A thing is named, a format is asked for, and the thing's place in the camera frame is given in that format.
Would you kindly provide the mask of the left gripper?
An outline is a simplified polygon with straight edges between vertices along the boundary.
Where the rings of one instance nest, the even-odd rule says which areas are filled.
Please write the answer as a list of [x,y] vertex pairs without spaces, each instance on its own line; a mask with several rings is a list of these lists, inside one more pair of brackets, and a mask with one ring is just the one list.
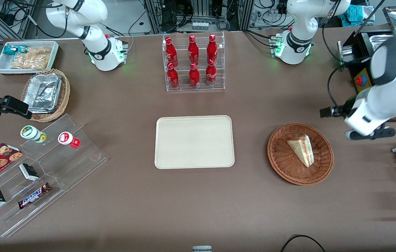
[[389,127],[385,124],[389,115],[378,106],[376,101],[366,95],[356,95],[348,99],[345,105],[329,106],[320,109],[320,118],[343,117],[350,130],[345,133],[347,138],[386,138],[389,137]]

